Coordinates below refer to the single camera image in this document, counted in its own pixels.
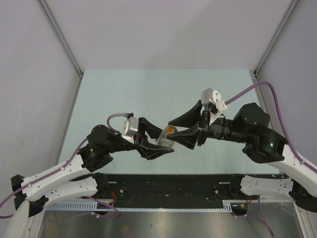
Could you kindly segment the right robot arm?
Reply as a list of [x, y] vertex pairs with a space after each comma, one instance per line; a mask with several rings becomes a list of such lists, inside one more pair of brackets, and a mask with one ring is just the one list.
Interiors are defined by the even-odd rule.
[[168, 135], [168, 139], [189, 149], [201, 146], [207, 139], [243, 143], [243, 153], [253, 162], [267, 164], [284, 173], [283, 178], [257, 178], [235, 175], [229, 185], [229, 195], [240, 199], [243, 195], [260, 195], [288, 199], [307, 211], [317, 211], [317, 177], [291, 155], [290, 143], [268, 128], [270, 116], [256, 103], [242, 106], [234, 119], [220, 116], [211, 121], [211, 111], [201, 102], [168, 124], [183, 131]]

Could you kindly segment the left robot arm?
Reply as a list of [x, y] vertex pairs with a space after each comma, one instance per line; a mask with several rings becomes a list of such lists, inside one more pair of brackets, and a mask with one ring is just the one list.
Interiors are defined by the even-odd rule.
[[28, 216], [32, 217], [58, 201], [114, 196], [106, 175], [98, 172], [113, 161], [113, 153], [137, 151], [142, 158], [153, 160], [174, 151], [163, 142], [177, 131], [174, 126], [161, 129], [132, 114], [125, 118], [122, 132], [111, 127], [109, 121], [95, 126], [65, 162], [30, 177], [13, 176], [15, 208], [28, 203]]

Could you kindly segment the white bottle cap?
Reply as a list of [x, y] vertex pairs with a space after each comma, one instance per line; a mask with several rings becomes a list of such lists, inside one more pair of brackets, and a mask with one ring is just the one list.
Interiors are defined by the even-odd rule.
[[176, 133], [178, 130], [175, 126], [173, 125], [168, 125], [166, 128], [165, 128], [165, 132], [167, 135], [170, 135], [170, 134], [173, 134], [173, 133]]

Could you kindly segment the clear pill bottle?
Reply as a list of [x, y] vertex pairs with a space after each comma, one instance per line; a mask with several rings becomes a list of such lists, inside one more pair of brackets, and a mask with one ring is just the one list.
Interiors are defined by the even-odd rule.
[[174, 141], [169, 140], [167, 136], [168, 135], [166, 134], [165, 129], [163, 129], [158, 139], [156, 139], [157, 145], [172, 148], [174, 145]]

